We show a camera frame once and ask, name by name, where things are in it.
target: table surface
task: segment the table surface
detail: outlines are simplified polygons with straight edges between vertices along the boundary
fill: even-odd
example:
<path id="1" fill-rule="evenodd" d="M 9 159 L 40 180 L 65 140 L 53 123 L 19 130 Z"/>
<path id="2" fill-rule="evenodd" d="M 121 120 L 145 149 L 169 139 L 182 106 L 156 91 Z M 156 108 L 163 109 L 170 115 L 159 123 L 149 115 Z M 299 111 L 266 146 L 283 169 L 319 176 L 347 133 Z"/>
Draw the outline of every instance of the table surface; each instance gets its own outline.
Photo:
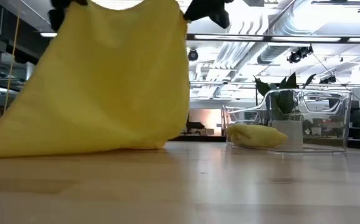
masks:
<path id="1" fill-rule="evenodd" d="M 0 159 L 0 224 L 360 224 L 360 151 L 224 143 Z"/>

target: transparent container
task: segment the transparent container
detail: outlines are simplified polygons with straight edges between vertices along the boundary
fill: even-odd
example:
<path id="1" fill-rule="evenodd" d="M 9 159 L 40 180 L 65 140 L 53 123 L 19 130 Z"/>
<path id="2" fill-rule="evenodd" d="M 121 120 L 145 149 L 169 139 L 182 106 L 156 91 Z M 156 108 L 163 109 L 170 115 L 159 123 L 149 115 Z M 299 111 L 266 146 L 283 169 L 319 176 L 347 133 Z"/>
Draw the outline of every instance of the transparent container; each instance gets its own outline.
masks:
<path id="1" fill-rule="evenodd" d="M 288 136 L 280 152 L 345 152 L 349 134 L 351 94 L 304 89 L 272 90 L 253 108 L 223 106 L 224 128 L 257 124 Z M 227 136 L 227 143 L 236 145 Z"/>

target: security camera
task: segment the security camera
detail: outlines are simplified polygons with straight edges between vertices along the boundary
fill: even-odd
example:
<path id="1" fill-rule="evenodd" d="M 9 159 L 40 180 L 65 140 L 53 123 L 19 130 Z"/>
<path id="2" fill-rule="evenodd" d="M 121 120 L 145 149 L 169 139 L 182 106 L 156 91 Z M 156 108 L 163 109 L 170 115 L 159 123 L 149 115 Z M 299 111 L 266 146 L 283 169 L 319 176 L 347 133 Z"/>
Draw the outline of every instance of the security camera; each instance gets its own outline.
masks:
<path id="1" fill-rule="evenodd" d="M 194 61 L 198 60 L 197 49 L 191 49 L 190 52 L 188 52 L 188 60 L 190 62 L 194 62 Z"/>

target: yellow towel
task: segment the yellow towel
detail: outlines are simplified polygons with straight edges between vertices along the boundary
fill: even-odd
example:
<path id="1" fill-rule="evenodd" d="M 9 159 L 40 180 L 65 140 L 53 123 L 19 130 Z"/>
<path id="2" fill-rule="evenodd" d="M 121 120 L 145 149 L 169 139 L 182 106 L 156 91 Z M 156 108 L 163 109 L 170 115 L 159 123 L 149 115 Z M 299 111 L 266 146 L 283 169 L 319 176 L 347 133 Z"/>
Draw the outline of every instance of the yellow towel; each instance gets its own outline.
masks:
<path id="1" fill-rule="evenodd" d="M 232 143 L 251 147 L 275 147 L 287 140 L 277 129 L 262 125 L 233 124 L 227 128 L 227 135 Z"/>
<path id="2" fill-rule="evenodd" d="M 175 0 L 72 3 L 0 119 L 0 157 L 162 147 L 189 109 L 186 29 Z"/>

